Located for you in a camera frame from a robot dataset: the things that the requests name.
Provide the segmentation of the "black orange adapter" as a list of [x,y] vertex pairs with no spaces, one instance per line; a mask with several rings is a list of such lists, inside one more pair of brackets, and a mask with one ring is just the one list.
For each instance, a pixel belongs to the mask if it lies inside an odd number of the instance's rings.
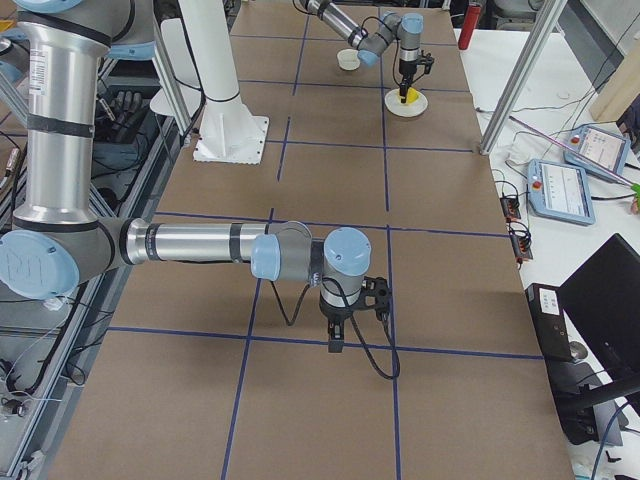
[[510,239],[517,263],[522,264],[533,259],[531,235],[528,231],[513,230],[510,232]]
[[510,222],[521,219],[520,201],[517,195],[501,196],[500,205],[506,221]]

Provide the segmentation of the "black laptop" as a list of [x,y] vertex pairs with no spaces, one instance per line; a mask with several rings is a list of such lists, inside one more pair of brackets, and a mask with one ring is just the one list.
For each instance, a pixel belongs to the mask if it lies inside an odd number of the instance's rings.
[[[639,254],[620,234],[613,234],[564,281],[559,297],[610,382],[639,374]],[[586,373],[584,362],[546,361],[546,366],[552,394],[606,385]],[[623,398],[639,408],[639,392]],[[614,400],[564,414],[556,407],[569,442],[599,440],[615,410]]]

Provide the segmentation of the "white bowl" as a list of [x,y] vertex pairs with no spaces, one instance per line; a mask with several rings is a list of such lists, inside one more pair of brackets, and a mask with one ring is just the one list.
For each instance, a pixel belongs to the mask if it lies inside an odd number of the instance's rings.
[[337,52],[338,66],[343,71],[355,71],[360,67],[358,51],[355,49],[342,49]]

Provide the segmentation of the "far teach pendant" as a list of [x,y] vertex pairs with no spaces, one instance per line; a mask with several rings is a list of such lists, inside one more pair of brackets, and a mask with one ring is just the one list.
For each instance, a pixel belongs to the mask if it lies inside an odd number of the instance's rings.
[[583,125],[571,132],[569,146],[601,167],[621,175],[631,142],[621,134],[610,133],[592,125]]

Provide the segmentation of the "aluminium frame post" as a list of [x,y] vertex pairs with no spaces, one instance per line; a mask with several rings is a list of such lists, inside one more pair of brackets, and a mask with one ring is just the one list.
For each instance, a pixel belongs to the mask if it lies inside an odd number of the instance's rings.
[[479,144],[480,154],[489,155],[493,149],[566,4],[567,0],[554,0],[542,5],[483,134]]

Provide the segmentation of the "far black orange adapter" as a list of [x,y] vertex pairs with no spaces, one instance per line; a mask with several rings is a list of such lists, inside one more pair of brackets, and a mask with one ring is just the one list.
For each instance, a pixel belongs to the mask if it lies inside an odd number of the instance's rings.
[[521,219],[520,201],[517,195],[501,196],[500,205],[506,221],[510,222]]

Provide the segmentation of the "white round plate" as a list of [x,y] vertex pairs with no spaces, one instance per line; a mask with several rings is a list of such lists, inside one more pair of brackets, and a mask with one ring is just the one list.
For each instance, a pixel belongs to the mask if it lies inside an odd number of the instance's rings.
[[393,115],[413,118],[421,115],[428,107],[428,100],[424,94],[419,92],[418,99],[411,103],[401,103],[399,99],[399,89],[389,91],[384,99],[386,109]]

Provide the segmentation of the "teach pendant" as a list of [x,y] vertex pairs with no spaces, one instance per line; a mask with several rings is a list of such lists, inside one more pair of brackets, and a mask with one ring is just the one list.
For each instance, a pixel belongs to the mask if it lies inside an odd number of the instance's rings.
[[571,132],[569,146],[601,167],[621,175],[631,142],[621,134],[610,133],[592,125],[583,125]]
[[527,167],[528,201],[537,216],[589,226],[596,221],[586,171],[533,159]]

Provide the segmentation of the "near black orange adapter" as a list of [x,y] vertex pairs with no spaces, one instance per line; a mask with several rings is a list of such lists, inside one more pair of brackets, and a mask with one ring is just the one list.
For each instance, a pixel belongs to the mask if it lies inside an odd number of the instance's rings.
[[517,263],[522,264],[533,259],[531,235],[528,231],[513,230],[510,232],[510,239]]

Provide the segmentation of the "red bottle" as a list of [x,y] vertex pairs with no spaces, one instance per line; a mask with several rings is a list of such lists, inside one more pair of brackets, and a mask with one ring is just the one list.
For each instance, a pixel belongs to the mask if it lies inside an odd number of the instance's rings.
[[469,2],[464,15],[464,22],[458,38],[458,49],[466,50],[470,44],[477,21],[479,6],[474,2]]

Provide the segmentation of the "yellow lemon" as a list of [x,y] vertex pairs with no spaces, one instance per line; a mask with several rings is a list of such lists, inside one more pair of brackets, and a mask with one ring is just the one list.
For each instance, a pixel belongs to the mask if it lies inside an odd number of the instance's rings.
[[419,97],[419,92],[414,88],[409,88],[404,97],[406,104],[411,104],[415,102]]

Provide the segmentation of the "near teach pendant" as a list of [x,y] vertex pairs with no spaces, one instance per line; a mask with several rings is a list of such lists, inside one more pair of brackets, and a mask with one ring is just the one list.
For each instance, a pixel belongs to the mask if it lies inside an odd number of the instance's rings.
[[589,226],[596,221],[586,171],[533,159],[527,167],[528,201],[537,216]]

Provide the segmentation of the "black computer box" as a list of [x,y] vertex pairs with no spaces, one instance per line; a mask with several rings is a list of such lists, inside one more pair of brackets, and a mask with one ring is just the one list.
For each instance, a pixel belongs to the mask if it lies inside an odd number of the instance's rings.
[[584,345],[570,341],[558,288],[531,283],[525,290],[542,355],[547,361],[578,363],[587,357]]

